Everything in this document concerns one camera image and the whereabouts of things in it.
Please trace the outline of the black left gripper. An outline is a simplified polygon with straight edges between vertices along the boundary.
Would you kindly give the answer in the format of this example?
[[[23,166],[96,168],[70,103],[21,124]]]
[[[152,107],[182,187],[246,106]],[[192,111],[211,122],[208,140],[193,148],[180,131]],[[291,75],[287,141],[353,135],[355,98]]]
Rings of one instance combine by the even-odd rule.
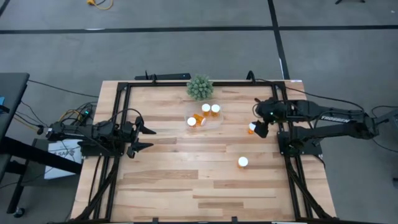
[[[133,159],[135,157],[135,154],[139,151],[154,145],[153,143],[136,142],[139,132],[141,132],[142,134],[156,134],[155,131],[145,127],[142,116],[138,116],[134,123],[126,121],[121,127],[120,131],[121,141],[131,144],[126,152],[127,156],[131,159]]]

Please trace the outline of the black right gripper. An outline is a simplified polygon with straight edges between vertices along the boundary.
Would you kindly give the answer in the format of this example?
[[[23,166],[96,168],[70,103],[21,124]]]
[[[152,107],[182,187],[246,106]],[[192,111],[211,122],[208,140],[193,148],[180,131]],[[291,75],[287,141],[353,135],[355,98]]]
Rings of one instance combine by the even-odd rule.
[[[269,123],[286,122],[287,105],[283,101],[279,101],[273,97],[264,101],[256,98],[255,102],[255,113],[264,122],[257,120],[254,132],[259,137],[266,138],[269,133]]]

